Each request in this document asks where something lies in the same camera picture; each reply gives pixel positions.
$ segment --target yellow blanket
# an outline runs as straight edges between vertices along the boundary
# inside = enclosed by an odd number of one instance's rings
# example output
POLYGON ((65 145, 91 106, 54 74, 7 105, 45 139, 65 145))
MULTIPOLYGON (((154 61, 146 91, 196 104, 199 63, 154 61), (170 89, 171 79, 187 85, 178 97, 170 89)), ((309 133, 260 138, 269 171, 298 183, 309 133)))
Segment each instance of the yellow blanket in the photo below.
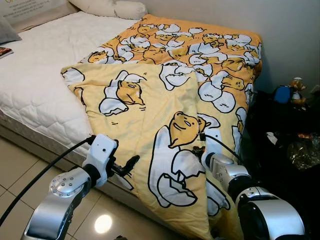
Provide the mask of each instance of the yellow blanket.
POLYGON ((203 132, 239 151, 260 70, 254 33, 146 15, 61 73, 93 133, 119 141, 116 162, 140 155, 119 180, 148 208, 190 238, 212 239, 215 227, 239 240, 232 200, 192 150, 206 145, 232 157, 200 141, 203 132))

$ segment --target tile floor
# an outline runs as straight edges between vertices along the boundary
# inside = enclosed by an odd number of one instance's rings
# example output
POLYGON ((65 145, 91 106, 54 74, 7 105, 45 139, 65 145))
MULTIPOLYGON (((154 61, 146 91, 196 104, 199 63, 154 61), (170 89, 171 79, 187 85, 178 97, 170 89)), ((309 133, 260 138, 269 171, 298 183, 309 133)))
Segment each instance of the tile floor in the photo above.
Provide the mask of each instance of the tile floor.
MULTIPOLYGON (((47 163, 0 138, 0 216, 17 194, 47 163)), ((19 240, 34 209, 48 192, 49 182, 61 173, 50 169, 17 203, 0 227, 1 240, 19 240)), ((182 240, 131 208, 92 190, 74 211, 65 240, 182 240)))

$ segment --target book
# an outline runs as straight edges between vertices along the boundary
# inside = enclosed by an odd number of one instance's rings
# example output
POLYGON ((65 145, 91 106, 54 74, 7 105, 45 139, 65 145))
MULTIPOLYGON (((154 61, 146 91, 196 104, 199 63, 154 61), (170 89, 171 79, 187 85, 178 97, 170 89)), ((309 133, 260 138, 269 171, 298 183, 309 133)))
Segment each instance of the book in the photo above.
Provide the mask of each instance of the book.
POLYGON ((5 56, 8 56, 9 54, 13 54, 13 53, 14 53, 14 51, 11 48, 0 46, 0 59, 4 58, 5 56))

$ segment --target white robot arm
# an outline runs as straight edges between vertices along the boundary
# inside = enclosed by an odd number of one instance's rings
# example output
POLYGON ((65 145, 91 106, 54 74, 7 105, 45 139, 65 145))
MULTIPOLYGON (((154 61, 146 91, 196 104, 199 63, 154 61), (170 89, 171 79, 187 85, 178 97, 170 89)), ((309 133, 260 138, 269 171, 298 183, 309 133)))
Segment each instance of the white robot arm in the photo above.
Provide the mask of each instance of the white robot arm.
POLYGON ((246 240, 305 240, 304 223, 287 201, 254 181, 247 169, 207 146, 201 163, 231 196, 246 240))
POLYGON ((139 160, 132 157, 124 167, 115 164, 114 153, 118 143, 98 134, 91 144, 82 167, 56 176, 49 192, 34 210, 21 240, 64 240, 74 209, 91 188, 102 186, 114 173, 128 174, 139 160))

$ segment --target quilted mattress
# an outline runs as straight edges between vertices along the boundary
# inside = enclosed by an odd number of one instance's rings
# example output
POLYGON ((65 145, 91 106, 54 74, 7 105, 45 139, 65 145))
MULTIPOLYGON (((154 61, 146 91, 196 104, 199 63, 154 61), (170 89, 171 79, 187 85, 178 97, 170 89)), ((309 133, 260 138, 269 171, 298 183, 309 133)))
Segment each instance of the quilted mattress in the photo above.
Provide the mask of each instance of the quilted mattress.
MULTIPOLYGON (((135 22, 80 11, 21 32, 22 41, 1 45, 14 54, 0 59, 0 110, 65 147, 87 138, 92 132, 88 117, 60 70, 135 22)), ((77 152, 85 155, 88 147, 77 152)))

